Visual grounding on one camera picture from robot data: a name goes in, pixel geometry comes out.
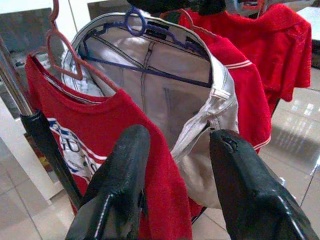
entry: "shirt sleeve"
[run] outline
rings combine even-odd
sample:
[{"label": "shirt sleeve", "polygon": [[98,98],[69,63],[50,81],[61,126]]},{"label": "shirt sleeve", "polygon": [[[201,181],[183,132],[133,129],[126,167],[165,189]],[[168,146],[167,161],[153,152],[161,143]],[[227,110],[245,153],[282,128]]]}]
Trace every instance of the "shirt sleeve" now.
[{"label": "shirt sleeve", "polygon": [[287,102],[292,100],[294,88],[308,88],[311,79],[311,26],[305,21],[295,26],[293,31],[294,33],[289,34],[296,41],[290,50],[288,61],[284,63],[284,81],[280,94],[280,98]]}]

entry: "red t-shirt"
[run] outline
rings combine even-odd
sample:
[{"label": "red t-shirt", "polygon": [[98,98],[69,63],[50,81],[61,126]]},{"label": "red t-shirt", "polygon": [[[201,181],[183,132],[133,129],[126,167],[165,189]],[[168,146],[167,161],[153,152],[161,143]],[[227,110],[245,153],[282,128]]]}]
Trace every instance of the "red t-shirt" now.
[{"label": "red t-shirt", "polygon": [[[196,33],[201,38],[207,36]],[[239,133],[258,150],[271,139],[271,115],[258,69],[227,38],[217,35],[211,42],[207,46],[212,55],[227,67],[234,80]]]},{"label": "red t-shirt", "polygon": [[[295,87],[310,86],[311,26],[285,5],[274,4],[257,19],[226,11],[205,16],[188,12],[194,25],[228,38],[256,65],[271,113],[278,99],[292,100]],[[189,26],[184,16],[179,23]],[[213,41],[209,36],[203,40]]]},{"label": "red t-shirt", "polygon": [[143,125],[150,133],[150,152],[145,172],[147,216],[141,216],[139,238],[192,239],[184,180],[163,134],[130,96],[123,90],[112,97],[78,93],[30,56],[25,70],[33,105],[47,117],[80,192],[85,193],[92,174],[108,158],[124,129]]}]

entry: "metal pole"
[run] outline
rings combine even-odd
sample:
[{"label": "metal pole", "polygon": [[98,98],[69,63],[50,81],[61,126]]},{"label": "metal pole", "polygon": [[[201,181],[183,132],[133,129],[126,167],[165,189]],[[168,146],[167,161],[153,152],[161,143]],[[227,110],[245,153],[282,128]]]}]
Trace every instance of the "metal pole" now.
[{"label": "metal pole", "polygon": [[15,101],[20,113],[24,116],[34,113],[31,104],[24,95],[24,90],[21,85],[20,75],[12,63],[11,56],[5,45],[5,42],[0,36],[0,77],[7,87],[7,90]]}]

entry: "tile floor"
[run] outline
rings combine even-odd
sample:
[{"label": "tile floor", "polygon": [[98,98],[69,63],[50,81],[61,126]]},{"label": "tile floor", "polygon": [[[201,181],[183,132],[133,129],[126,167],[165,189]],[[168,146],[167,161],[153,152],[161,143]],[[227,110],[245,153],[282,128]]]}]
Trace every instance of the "tile floor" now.
[{"label": "tile floor", "polygon": [[[66,193],[46,202],[10,152],[0,150],[0,239],[64,239],[74,217]],[[320,236],[320,70],[312,69],[309,89],[296,89],[292,102],[279,103],[272,140],[260,156],[285,178]],[[192,229],[195,240],[230,239],[221,210],[207,209]]]}]

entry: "clothing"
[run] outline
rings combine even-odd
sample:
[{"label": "clothing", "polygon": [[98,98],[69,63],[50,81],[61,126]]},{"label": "clothing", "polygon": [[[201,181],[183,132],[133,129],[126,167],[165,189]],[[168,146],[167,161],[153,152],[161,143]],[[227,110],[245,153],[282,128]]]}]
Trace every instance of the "clothing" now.
[{"label": "clothing", "polygon": [[112,97],[76,92],[31,56],[25,70],[33,106],[47,117],[80,192],[85,193],[93,173],[108,159],[124,129],[143,125],[150,133],[150,152],[145,172],[147,216],[141,217],[139,238],[192,239],[184,180],[163,134],[131,98],[123,90]]},{"label": "clothing", "polygon": [[[168,29],[182,43],[194,44],[202,50],[204,56],[178,46],[170,36],[152,30],[147,30],[139,37],[121,27],[112,27],[105,33],[95,34],[108,24],[123,21],[124,14],[121,13],[99,16],[78,32],[72,46],[83,59],[101,70],[132,97],[162,130],[169,147],[176,148],[177,139],[181,135],[187,136],[183,145],[176,148],[179,152],[175,152],[174,161],[185,180],[188,195],[199,205],[219,207],[210,161],[208,130],[229,129],[238,132],[238,102],[232,77],[198,35],[159,18],[146,17],[146,21]],[[141,20],[138,17],[130,16],[129,22],[133,29],[140,29]],[[154,70],[160,74],[141,73],[103,61]],[[71,71],[74,69],[70,53],[64,54],[62,66]],[[163,74],[188,81],[172,79]],[[108,96],[110,92],[105,84],[94,75],[92,78],[94,81],[86,81],[96,82],[102,94]],[[62,79],[71,88],[81,84],[66,75]],[[184,124],[194,116],[199,117],[192,128],[184,128]],[[192,162],[191,168],[183,159],[186,155]]]},{"label": "clothing", "polygon": [[[228,38],[259,70],[270,112],[278,99],[291,101],[295,87],[310,86],[311,26],[283,4],[250,19],[222,12],[200,16],[188,11],[194,25]],[[180,22],[188,26],[184,16]],[[207,44],[211,37],[203,36]]]},{"label": "clothing", "polygon": [[[203,32],[195,32],[204,40],[208,37]],[[251,143],[255,150],[259,150],[262,146],[268,144],[271,139],[271,116],[257,67],[227,38],[216,35],[210,41],[208,48],[212,55],[228,68],[234,80],[239,106],[239,134]],[[173,157],[175,157],[175,152],[176,149],[171,151]]]}]

